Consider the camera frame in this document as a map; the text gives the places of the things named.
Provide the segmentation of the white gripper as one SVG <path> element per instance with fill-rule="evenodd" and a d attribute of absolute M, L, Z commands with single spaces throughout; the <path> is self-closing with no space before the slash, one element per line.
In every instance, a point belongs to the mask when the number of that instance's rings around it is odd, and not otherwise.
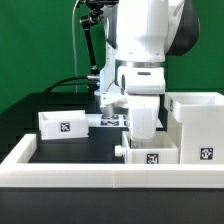
<path fill-rule="evenodd" d="M 120 66 L 117 83 L 127 99 L 131 140 L 151 142 L 156 132 L 160 96 L 165 93 L 164 69 Z"/>

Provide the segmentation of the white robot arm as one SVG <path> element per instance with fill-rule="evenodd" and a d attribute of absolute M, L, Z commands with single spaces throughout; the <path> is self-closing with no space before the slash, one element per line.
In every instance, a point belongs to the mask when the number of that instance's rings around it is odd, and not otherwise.
<path fill-rule="evenodd" d="M 193 0 L 119 0 L 103 8 L 106 63 L 100 71 L 101 111 L 128 110 L 130 138 L 150 142 L 156 132 L 164 62 L 197 43 L 200 23 Z"/>

